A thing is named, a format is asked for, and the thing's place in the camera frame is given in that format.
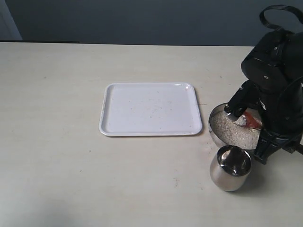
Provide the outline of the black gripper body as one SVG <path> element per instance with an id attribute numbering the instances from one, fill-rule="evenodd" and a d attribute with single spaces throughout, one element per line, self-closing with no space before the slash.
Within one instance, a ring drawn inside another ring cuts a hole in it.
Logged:
<path id="1" fill-rule="evenodd" d="M 265 34 L 241 69 L 258 88 L 265 128 L 283 135 L 302 132 L 303 34 Z"/>

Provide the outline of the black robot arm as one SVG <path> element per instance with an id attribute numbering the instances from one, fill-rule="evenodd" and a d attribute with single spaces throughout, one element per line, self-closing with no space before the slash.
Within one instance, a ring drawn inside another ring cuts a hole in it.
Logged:
<path id="1" fill-rule="evenodd" d="M 254 158 L 266 164 L 280 149 L 302 152 L 303 34 L 267 33 L 241 63 L 246 76 L 224 108 L 237 120 L 247 108 L 258 112 L 262 128 Z"/>

